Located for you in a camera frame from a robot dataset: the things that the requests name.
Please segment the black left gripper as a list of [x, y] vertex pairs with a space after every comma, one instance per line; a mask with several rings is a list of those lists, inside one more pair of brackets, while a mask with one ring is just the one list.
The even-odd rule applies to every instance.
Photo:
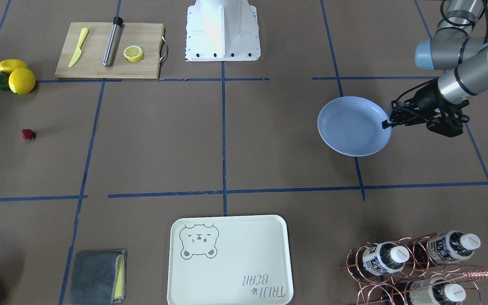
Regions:
[[426, 124], [428, 128], [437, 128], [441, 120], [435, 111], [439, 106], [437, 83], [422, 83], [391, 102], [391, 120], [382, 122], [382, 128], [388, 129], [400, 125], [412, 126]]

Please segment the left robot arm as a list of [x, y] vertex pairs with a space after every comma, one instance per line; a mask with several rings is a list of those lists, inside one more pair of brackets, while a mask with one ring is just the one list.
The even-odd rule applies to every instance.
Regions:
[[486, 0], [452, 0], [440, 8], [441, 21], [429, 40], [415, 50], [415, 64], [445, 74], [410, 89], [414, 96], [391, 102], [383, 129], [425, 124], [433, 133], [455, 137], [463, 133], [469, 117], [463, 114], [469, 99], [488, 90], [488, 29], [472, 37], [482, 17], [488, 28]]

